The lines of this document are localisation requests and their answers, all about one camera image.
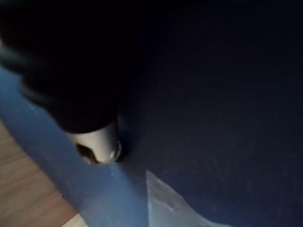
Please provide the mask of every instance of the wooden surface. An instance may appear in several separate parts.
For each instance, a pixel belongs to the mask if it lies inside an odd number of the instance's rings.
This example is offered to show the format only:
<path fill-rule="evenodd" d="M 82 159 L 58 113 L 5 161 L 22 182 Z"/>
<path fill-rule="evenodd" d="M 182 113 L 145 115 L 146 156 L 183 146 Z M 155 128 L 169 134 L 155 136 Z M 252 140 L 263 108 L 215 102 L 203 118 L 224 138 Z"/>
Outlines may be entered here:
<path fill-rule="evenodd" d="M 61 227 L 76 214 L 0 122 L 0 226 Z"/>

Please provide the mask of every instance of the wooden floor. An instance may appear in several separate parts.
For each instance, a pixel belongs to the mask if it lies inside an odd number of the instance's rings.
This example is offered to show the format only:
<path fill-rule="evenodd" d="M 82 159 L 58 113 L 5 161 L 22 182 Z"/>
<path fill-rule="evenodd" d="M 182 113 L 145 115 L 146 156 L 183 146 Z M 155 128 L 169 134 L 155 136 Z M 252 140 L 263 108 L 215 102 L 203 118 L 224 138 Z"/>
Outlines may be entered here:
<path fill-rule="evenodd" d="M 61 227 L 76 214 L 0 122 L 0 226 Z"/>

